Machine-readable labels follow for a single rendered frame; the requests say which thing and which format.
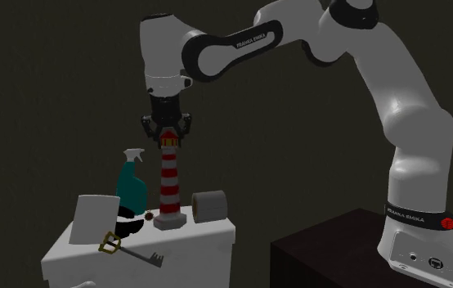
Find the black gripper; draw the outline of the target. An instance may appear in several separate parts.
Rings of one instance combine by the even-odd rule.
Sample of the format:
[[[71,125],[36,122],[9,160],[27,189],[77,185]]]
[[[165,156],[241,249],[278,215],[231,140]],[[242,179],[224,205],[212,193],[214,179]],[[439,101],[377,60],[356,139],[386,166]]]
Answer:
[[[184,138],[191,131],[192,115],[190,113],[181,113],[180,97],[174,95],[171,97],[157,97],[150,94],[151,116],[143,115],[141,125],[148,138],[154,141],[159,139],[160,127],[174,127],[180,138]],[[155,129],[152,128],[152,120],[155,122]]]

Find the red white lighthouse figure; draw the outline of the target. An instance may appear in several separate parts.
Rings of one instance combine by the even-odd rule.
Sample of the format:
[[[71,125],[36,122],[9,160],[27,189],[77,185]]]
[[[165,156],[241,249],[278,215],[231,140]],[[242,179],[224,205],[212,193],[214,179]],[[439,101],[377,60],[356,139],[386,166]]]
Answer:
[[[178,182],[177,145],[179,138],[172,129],[166,128],[159,140],[161,150],[159,214],[154,218],[154,226],[165,231],[184,226],[186,215],[181,211]]]

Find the teal spray bottle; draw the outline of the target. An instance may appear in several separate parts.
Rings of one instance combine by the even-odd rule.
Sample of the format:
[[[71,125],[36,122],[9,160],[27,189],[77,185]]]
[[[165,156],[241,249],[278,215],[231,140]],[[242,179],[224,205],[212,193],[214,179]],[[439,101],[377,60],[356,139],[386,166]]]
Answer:
[[[148,189],[146,184],[135,176],[135,159],[140,161],[142,148],[130,148],[123,153],[126,161],[123,164],[116,184],[115,194],[120,198],[119,216],[123,218],[134,218],[144,214],[147,205]]]

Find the grey toilet paper roll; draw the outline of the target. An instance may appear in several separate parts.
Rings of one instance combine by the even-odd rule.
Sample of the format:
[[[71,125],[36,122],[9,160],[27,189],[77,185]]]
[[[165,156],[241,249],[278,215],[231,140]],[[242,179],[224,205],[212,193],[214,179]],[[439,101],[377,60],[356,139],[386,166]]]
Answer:
[[[194,193],[191,197],[195,223],[207,223],[227,218],[227,197],[224,191]]]

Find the black and white figure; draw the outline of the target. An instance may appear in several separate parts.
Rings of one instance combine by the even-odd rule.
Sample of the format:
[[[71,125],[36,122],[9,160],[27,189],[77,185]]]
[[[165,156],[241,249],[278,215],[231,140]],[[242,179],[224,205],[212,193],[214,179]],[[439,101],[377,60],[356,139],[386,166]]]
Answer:
[[[118,216],[128,220],[127,222],[117,222],[115,224],[114,234],[120,238],[125,238],[131,234],[139,232],[145,222],[143,218],[135,220],[135,213],[123,206],[119,207]]]

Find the white rectangular box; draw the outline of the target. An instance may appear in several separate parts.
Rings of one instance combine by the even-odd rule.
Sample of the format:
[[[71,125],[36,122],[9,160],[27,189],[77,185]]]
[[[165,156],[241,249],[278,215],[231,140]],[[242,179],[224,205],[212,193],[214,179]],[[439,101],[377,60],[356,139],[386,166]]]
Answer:
[[[70,233],[71,245],[98,245],[115,229],[120,198],[107,195],[80,195]]]

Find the white toilet tank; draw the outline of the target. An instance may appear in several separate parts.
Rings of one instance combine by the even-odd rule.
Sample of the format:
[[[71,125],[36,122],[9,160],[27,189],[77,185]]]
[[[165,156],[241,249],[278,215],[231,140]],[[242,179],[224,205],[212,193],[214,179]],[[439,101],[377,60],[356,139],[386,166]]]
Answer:
[[[41,260],[50,288],[71,288],[93,281],[93,288],[229,288],[235,226],[229,219],[195,223],[190,206],[181,208],[187,223],[160,231],[152,222],[122,239],[122,246],[149,258],[163,258],[160,268],[123,251],[100,252],[97,245],[71,245],[68,226]]]

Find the dark robot stand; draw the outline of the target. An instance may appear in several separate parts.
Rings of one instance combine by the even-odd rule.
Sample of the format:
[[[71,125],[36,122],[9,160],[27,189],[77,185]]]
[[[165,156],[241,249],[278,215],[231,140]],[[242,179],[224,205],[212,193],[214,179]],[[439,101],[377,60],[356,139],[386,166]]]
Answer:
[[[387,203],[271,243],[270,288],[453,288],[453,213]]]

